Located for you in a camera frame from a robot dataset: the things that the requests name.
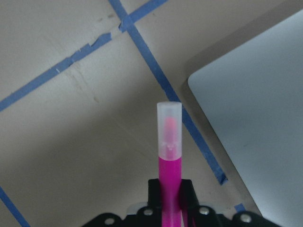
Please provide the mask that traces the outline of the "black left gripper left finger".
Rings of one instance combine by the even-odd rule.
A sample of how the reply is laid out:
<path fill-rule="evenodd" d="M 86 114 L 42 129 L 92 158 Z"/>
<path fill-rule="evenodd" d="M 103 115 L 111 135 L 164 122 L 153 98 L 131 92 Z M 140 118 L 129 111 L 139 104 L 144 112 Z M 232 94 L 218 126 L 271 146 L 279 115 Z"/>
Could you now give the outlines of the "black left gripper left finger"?
<path fill-rule="evenodd" d="M 161 196 L 159 179 L 148 180 L 147 205 L 140 207 L 134 214 L 121 219 L 114 213 L 102 213 L 86 224 L 85 227 L 160 227 Z"/>

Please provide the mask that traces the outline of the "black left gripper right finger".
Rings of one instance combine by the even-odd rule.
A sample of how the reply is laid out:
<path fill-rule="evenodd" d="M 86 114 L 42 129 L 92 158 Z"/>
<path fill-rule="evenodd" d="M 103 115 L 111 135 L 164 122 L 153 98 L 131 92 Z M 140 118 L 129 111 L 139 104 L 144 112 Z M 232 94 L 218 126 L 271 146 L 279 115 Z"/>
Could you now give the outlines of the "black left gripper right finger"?
<path fill-rule="evenodd" d="M 250 212 L 240 211 L 228 219 L 223 214 L 198 202 L 191 180 L 183 179 L 180 186 L 180 206 L 186 227 L 279 227 L 264 217 Z"/>

